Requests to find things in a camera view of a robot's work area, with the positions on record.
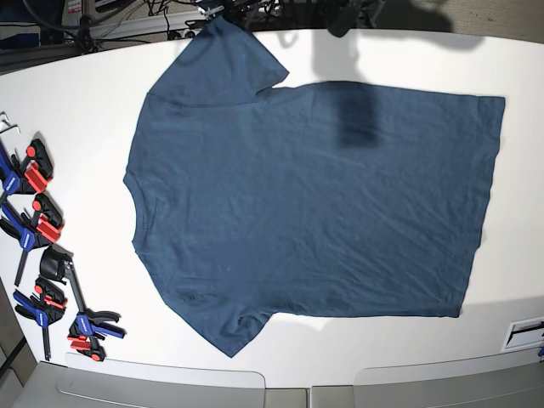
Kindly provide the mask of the white label card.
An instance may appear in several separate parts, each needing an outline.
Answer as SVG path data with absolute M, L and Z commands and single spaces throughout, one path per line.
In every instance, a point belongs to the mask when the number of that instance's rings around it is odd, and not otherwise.
M 510 324 L 501 351 L 503 353 L 543 346 L 543 318 L 518 320 Z

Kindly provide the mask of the top blue red bar clamp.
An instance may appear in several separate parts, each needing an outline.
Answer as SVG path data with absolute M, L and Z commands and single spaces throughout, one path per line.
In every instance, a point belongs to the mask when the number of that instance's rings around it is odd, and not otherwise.
M 41 139 L 35 138 L 19 161 L 16 155 L 8 156 L 1 144 L 1 205 L 12 195 L 43 193 L 53 177 L 54 165 Z

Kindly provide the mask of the blue red bar clamp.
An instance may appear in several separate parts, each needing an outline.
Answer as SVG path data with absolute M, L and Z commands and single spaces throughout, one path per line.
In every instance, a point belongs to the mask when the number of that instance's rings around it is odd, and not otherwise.
M 85 303 L 72 257 L 65 252 L 49 247 L 42 254 L 40 276 L 59 283 L 70 282 L 77 314 L 69 328 L 68 340 L 71 348 L 94 361 L 104 361 L 106 352 L 101 341 L 107 337 L 123 339 L 126 331 L 115 326 L 120 315 L 112 311 L 92 311 Z
M 15 312 L 35 321 L 42 329 L 44 358 L 50 361 L 49 327 L 64 316 L 67 299 L 60 288 L 41 276 L 35 281 L 34 292 L 27 297 L 19 290 L 14 291 L 13 298 L 17 302 Z
M 61 230 L 64 228 L 60 210 L 46 193 L 34 196 L 32 209 L 32 217 L 28 218 L 24 212 L 16 212 L 8 201 L 1 206 L 3 213 L 1 230 L 15 238 L 22 250 L 14 279 L 16 287 L 22 280 L 29 253 L 34 249 L 53 245 L 60 238 Z
M 19 161 L 16 155 L 8 156 L 1 144 L 1 205 L 12 195 L 43 193 L 53 177 L 54 165 L 41 139 L 35 138 Z

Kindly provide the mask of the left grey chair back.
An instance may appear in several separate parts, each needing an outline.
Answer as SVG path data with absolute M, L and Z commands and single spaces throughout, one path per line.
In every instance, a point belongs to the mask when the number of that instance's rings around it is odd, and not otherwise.
M 15 407 L 306 407 L 303 388 L 269 389 L 254 371 L 204 370 L 65 355 L 41 362 Z

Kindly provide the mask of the small metal hex key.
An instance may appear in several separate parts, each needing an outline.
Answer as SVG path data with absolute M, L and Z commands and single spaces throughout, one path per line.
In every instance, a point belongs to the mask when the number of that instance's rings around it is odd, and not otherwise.
M 5 111 L 0 113 L 0 134 L 7 132 L 16 132 L 20 134 L 20 128 L 16 123 L 12 123 Z

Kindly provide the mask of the grey chair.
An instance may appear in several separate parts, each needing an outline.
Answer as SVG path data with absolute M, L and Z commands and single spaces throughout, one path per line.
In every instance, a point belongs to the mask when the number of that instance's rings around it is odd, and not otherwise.
M 542 407 L 534 349 L 361 370 L 351 385 L 312 387 L 310 407 Z
M 204 370 L 65 355 L 41 362 L 15 407 L 306 407 L 303 388 L 269 389 L 254 371 Z

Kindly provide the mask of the right grey chair back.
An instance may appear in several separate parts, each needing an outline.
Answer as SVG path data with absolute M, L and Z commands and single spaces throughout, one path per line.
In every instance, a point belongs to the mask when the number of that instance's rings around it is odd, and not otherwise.
M 312 387 L 310 407 L 542 407 L 534 349 L 361 370 L 351 385 Z

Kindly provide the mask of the dark blue T-shirt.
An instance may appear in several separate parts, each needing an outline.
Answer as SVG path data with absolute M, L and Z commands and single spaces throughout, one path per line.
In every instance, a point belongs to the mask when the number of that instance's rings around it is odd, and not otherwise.
M 506 100 L 287 75 L 219 18 L 146 94 L 124 184 L 164 303 L 230 357 L 275 314 L 458 317 Z

